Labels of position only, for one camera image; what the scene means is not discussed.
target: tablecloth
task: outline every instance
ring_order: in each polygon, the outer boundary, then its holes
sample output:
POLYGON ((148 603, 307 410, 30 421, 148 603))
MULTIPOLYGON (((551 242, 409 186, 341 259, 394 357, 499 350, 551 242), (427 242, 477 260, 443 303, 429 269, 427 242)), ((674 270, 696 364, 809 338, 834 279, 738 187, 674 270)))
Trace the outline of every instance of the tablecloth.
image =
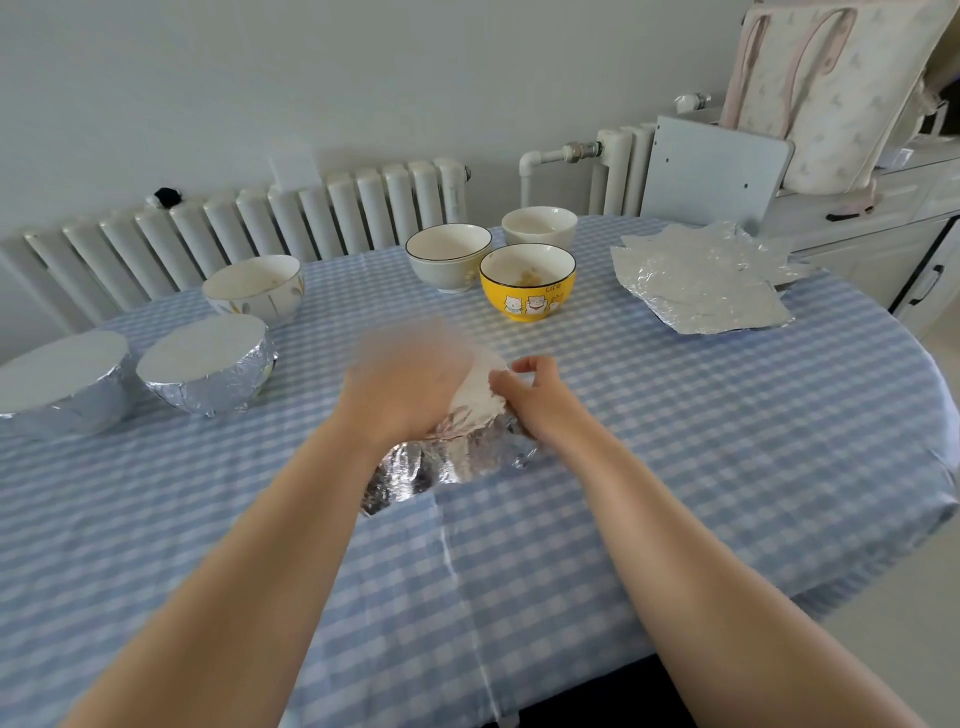
MULTIPOLYGON (((401 249, 306 267, 244 414, 156 400, 98 437, 0 452, 0 710, 53 725, 331 409, 363 328, 440 314, 508 359, 558 357, 589 409, 748 564, 821 617, 956 508, 957 413, 932 359, 830 274, 785 328, 681 336, 616 282, 609 246, 662 223, 584 218, 557 314, 445 296, 401 249)), ((495 232, 500 239, 499 231, 495 232)), ((108 323, 143 352, 199 291, 108 323)), ((290 709, 305 726, 469 726, 652 652, 582 493, 549 454, 359 519, 290 709)))

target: forearm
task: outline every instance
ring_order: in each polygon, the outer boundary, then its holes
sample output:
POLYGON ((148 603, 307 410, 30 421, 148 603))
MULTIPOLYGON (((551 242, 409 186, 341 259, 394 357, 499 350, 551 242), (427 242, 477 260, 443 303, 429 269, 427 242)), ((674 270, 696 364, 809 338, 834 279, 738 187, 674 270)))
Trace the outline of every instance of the forearm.
POLYGON ((321 425, 68 726, 276 726, 383 448, 321 425))
POLYGON ((701 725, 920 724, 866 668, 744 565, 599 425, 561 457, 701 725))

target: bowl with leaf pattern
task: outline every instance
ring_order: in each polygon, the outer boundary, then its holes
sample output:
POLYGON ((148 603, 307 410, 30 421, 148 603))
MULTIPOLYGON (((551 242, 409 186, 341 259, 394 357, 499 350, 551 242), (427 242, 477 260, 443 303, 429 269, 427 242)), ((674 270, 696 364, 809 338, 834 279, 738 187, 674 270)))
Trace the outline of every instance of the bowl with leaf pattern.
POLYGON ((303 265, 292 255, 253 257, 217 271, 203 291, 217 313, 246 313, 269 327, 286 326, 306 293, 303 265))

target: radiator pipe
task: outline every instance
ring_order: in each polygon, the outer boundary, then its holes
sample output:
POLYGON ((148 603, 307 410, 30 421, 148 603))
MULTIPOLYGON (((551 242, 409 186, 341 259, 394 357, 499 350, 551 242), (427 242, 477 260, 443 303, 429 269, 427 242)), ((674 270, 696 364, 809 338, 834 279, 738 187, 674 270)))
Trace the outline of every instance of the radiator pipe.
POLYGON ((553 152, 527 152, 520 158, 520 206, 530 206, 531 178, 534 168, 552 161, 565 161, 575 164, 581 159, 599 157, 603 153, 603 145, 598 141, 583 144, 571 141, 562 149, 553 152))

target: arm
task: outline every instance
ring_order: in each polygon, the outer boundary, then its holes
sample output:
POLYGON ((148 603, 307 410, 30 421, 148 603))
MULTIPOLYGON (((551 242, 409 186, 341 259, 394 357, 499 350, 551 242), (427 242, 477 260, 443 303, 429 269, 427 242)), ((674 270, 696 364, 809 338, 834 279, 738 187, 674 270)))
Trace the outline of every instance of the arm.
POLYGON ((334 413, 63 723, 276 728, 367 482, 445 416, 469 359, 412 337, 350 371, 334 413))
POLYGON ((703 726, 919 726, 843 646, 743 564, 594 420, 548 357, 492 373, 523 423, 583 484, 617 573, 703 726))

